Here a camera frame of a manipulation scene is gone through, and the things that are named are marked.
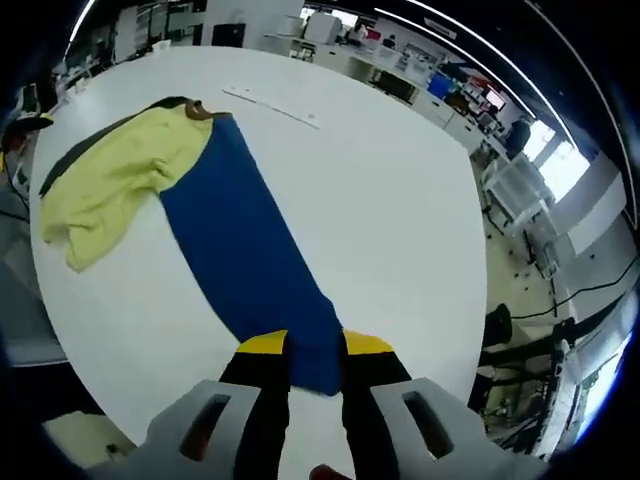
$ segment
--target cable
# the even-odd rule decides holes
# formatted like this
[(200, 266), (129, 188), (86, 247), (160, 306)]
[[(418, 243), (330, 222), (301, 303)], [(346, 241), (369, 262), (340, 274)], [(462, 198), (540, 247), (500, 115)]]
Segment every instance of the cable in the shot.
[(531, 418), (527, 418), (526, 420), (524, 420), (516, 429), (515, 432), (510, 433), (507, 437), (502, 438), (502, 439), (498, 439), (498, 441), (500, 442), (499, 445), (502, 448), (505, 448), (505, 445), (507, 445), (511, 440), (514, 440), (518, 435), (520, 435), (524, 430), (526, 430), (527, 428), (531, 427), (535, 421), (538, 419), (538, 417), (540, 416), (540, 413), (536, 413), (534, 416), (532, 416)]
[(556, 302), (556, 282), (553, 281), (553, 277), (549, 280), (551, 283), (551, 299), (553, 300), (553, 317), (558, 318), (558, 302)]
[(482, 214), (487, 217), (487, 220), (489, 221), (489, 223), (491, 225), (493, 225), (493, 228), (495, 228), (496, 230), (498, 230), (498, 233), (500, 233), (500, 235), (502, 235), (504, 237), (504, 232), (500, 229), (500, 227), (498, 227), (498, 225), (495, 224), (495, 222), (493, 221), (493, 219), (491, 218), (491, 215), (489, 215), (489, 212), (491, 212), (491, 205), (489, 205), (488, 207), (485, 207), (482, 209)]
[(563, 301), (561, 301), (559, 303), (555, 303), (554, 302), (553, 307), (549, 308), (548, 310), (545, 310), (544, 312), (532, 313), (531, 315), (513, 316), (513, 317), (511, 317), (511, 319), (512, 320), (524, 320), (525, 318), (541, 317), (543, 315), (546, 315), (547, 313), (553, 312), (555, 309), (557, 309), (558, 307), (561, 307), (562, 305), (564, 305), (568, 301), (572, 300), (573, 298), (577, 297), (579, 294), (581, 294), (583, 292), (593, 292), (594, 290), (601, 290), (603, 288), (613, 287), (614, 285), (617, 285), (618, 283), (620, 283), (620, 281), (624, 278), (624, 276), (627, 274), (627, 272), (629, 270), (631, 270), (631, 267), (633, 266), (634, 263), (636, 263), (636, 261), (638, 261), (639, 258), (640, 258), (640, 255), (636, 256), (631, 261), (631, 263), (629, 265), (627, 265), (627, 268), (624, 269), (624, 272), (622, 272), (622, 275), (620, 275), (618, 277), (618, 279), (613, 281), (613, 282), (603, 283), (602, 285), (597, 285), (595, 287), (581, 288), (580, 290), (578, 290), (574, 294), (570, 295), (568, 298), (565, 298)]

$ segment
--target window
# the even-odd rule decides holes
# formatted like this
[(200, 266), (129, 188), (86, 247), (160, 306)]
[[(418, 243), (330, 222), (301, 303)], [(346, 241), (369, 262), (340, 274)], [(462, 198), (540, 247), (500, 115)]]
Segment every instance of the window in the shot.
[(531, 125), (531, 137), (522, 150), (529, 158), (529, 161), (533, 162), (540, 155), (542, 149), (549, 143), (555, 133), (540, 120), (533, 122), (533, 125)]
[(349, 28), (355, 27), (356, 22), (358, 21), (358, 15), (343, 12), (342, 10), (332, 10), (331, 15), (334, 17), (338, 17), (342, 22), (342, 25)]
[(314, 13), (316, 13), (315, 8), (302, 7), (302, 10), (300, 11), (300, 18), (306, 22), (307, 19)]
[(540, 167), (551, 193), (559, 202), (589, 168), (589, 162), (569, 142), (562, 142)]

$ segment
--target ceiling light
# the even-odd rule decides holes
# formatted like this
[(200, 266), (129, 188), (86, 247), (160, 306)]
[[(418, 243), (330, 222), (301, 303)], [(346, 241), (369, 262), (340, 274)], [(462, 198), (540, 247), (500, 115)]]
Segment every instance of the ceiling light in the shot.
[(483, 65), (482, 63), (480, 63), (480, 61), (475, 58), (473, 55), (471, 55), (469, 52), (467, 52), (466, 50), (463, 50), (462, 48), (460, 48), (458, 45), (456, 45), (455, 43), (453, 43), (451, 40), (443, 37), (442, 35), (440, 35), (439, 33), (436, 33), (434, 31), (431, 31), (425, 27), (423, 27), (422, 25), (418, 25), (417, 23), (414, 23), (410, 20), (407, 20), (406, 18), (402, 18), (398, 15), (396, 15), (395, 13), (390, 13), (387, 12), (386, 10), (382, 10), (380, 8), (376, 8), (375, 9), (376, 12), (380, 12), (383, 13), (385, 15), (388, 15), (392, 18), (395, 18), (396, 20), (400, 20), (401, 22), (405, 22), (415, 28), (419, 28), (420, 30), (422, 30), (423, 32), (428, 33), (429, 35), (437, 38), (438, 40), (440, 40), (441, 42), (446, 43), (447, 45), (449, 45), (451, 48), (453, 48), (454, 50), (457, 50), (458, 52), (462, 53), (465, 57), (467, 57), (469, 60), (471, 60), (472, 62), (477, 63), (483, 70), (485, 70), (489, 75), (491, 75), (493, 78), (495, 78), (503, 87), (504, 89), (509, 92), (509, 94), (520, 104), (522, 105), (522, 108), (524, 108), (526, 110), (526, 112), (531, 115), (533, 118), (536, 118), (535, 114), (533, 113), (533, 111), (527, 106), (526, 103), (524, 103), (524, 100), (522, 100), (517, 94), (516, 92), (514, 92), (504, 81), (502, 81), (500, 79), (500, 77), (498, 77), (495, 73), (493, 73), (489, 67), (487, 67), (486, 65)]
[(542, 102), (547, 106), (547, 108), (549, 109), (549, 111), (551, 112), (551, 114), (555, 117), (555, 119), (558, 121), (558, 123), (560, 124), (560, 127), (562, 127), (562, 129), (564, 130), (564, 133), (567, 135), (567, 138), (569, 139), (569, 141), (571, 142), (571, 144), (573, 145), (574, 148), (578, 148), (578, 146), (576, 145), (575, 140), (573, 139), (573, 136), (571, 135), (571, 133), (569, 132), (569, 129), (567, 128), (567, 126), (565, 125), (565, 123), (562, 121), (562, 118), (560, 118), (560, 115), (558, 114), (558, 112), (555, 110), (555, 108), (553, 108), (553, 105), (551, 105), (551, 102), (549, 102), (549, 100), (547, 100), (547, 97), (545, 97), (542, 94), (542, 91), (540, 91), (540, 89), (536, 86), (535, 83), (533, 83), (533, 81), (527, 77), (525, 75), (525, 73), (520, 70), (518, 68), (518, 66), (513, 63), (511, 60), (509, 60), (509, 58), (507, 58), (507, 56), (502, 53), (500, 50), (498, 50), (496, 47), (494, 47), (491, 43), (489, 43), (487, 40), (485, 40), (483, 37), (481, 37), (480, 35), (478, 35), (476, 32), (474, 32), (473, 30), (471, 30), (469, 27), (467, 27), (466, 25), (463, 25), (462, 23), (460, 23), (459, 21), (457, 21), (455, 18), (450, 17), (449, 15), (446, 15), (445, 13), (440, 12), (439, 10), (436, 10), (433, 7), (430, 7), (429, 5), (425, 5), (424, 3), (418, 2), (417, 0), (406, 0), (409, 3), (413, 3), (414, 5), (418, 5), (419, 7), (424, 8), (425, 10), (430, 11), (431, 13), (434, 13), (442, 18), (444, 18), (445, 20), (448, 20), (449, 22), (453, 23), (455, 26), (461, 28), (462, 30), (464, 30), (465, 32), (467, 32), (469, 35), (471, 35), (472, 37), (474, 37), (476, 40), (479, 40), (480, 42), (482, 42), (484, 45), (486, 45), (487, 47), (489, 47), (491, 49), (491, 51), (493, 51), (493, 53), (495, 53), (496, 55), (498, 55), (502, 60), (504, 60), (511, 68), (513, 68), (516, 73), (518, 75), (520, 75), (522, 77), (522, 79), (527, 82), (529, 84), (529, 86), (533, 89), (534, 92), (536, 92), (536, 94), (540, 97), (540, 99), (542, 100)]
[(78, 21), (76, 22), (76, 25), (73, 27), (73, 30), (71, 31), (71, 37), (69, 37), (69, 45), (71, 45), (73, 40), (76, 38), (76, 35), (78, 34), (78, 29), (80, 29), (80, 24), (83, 22), (84, 17), (87, 16), (87, 13), (89, 13), (89, 9), (93, 6), (95, 1), (96, 0), (89, 0), (87, 4), (84, 6), (82, 13), (78, 17)]

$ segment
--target blue bin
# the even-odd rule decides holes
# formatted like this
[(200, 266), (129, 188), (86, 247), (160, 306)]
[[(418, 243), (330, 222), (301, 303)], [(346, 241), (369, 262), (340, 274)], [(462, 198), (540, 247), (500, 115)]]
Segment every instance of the blue bin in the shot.
[(453, 87), (453, 80), (440, 73), (436, 73), (427, 87), (427, 91), (439, 99), (444, 99)]

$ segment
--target yellow cloth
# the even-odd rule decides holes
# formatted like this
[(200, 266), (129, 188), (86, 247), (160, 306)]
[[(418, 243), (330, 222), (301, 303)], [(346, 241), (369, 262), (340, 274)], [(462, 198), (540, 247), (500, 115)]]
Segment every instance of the yellow cloth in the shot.
[(393, 352), (393, 348), (384, 340), (371, 335), (344, 330), (349, 355), (366, 355), (373, 353)]
[(42, 200), (42, 237), (68, 233), (68, 265), (81, 271), (124, 236), (142, 201), (175, 185), (197, 162), (213, 119), (191, 120), (185, 106), (152, 108), (78, 158)]
[(278, 330), (276, 332), (258, 335), (240, 344), (236, 352), (280, 355), (284, 349), (284, 339), (286, 336), (286, 330)]

